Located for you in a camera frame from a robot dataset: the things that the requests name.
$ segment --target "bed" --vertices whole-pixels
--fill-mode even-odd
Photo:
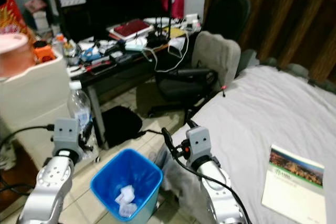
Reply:
[[[271,144],[325,166],[327,222],[336,223],[336,95],[304,78],[255,66],[234,80],[225,98],[218,93],[193,120],[209,129],[212,154],[228,172],[254,224],[295,223],[261,205]],[[175,146],[188,129],[185,125],[173,135]],[[179,167],[165,146],[156,164],[164,172],[163,189],[177,194],[180,206],[199,222],[211,223],[196,176]]]

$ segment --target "red snack bag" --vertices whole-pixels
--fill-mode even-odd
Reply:
[[[5,0],[4,3],[0,3],[0,34],[7,33],[24,33],[29,36],[27,25],[15,0]]]

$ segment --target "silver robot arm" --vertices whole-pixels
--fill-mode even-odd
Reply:
[[[186,132],[187,139],[175,147],[168,131],[164,128],[165,143],[172,153],[173,158],[183,156],[186,166],[201,175],[213,178],[231,188],[227,173],[220,168],[216,157],[211,154],[211,142],[208,129],[189,121],[190,130]],[[230,190],[224,186],[201,179],[201,192],[207,199],[207,211],[216,224],[248,224],[241,206],[237,203]]]
[[[36,178],[18,224],[57,224],[63,201],[72,186],[74,166],[83,157],[79,122],[75,119],[58,119],[55,123],[53,158]]]

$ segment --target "water bottle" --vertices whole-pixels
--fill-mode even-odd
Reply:
[[[70,86],[70,96],[68,99],[68,110],[72,118],[79,121],[83,130],[91,120],[91,104],[88,96],[82,91],[80,81],[72,81]]]

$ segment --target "book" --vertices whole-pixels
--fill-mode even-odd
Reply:
[[[324,166],[271,146],[261,203],[298,223],[326,224]]]
[[[110,36],[116,37],[122,40],[128,40],[134,38],[136,35],[141,35],[151,31],[153,27],[141,19],[134,19],[125,24],[117,27],[113,27],[109,30]]]

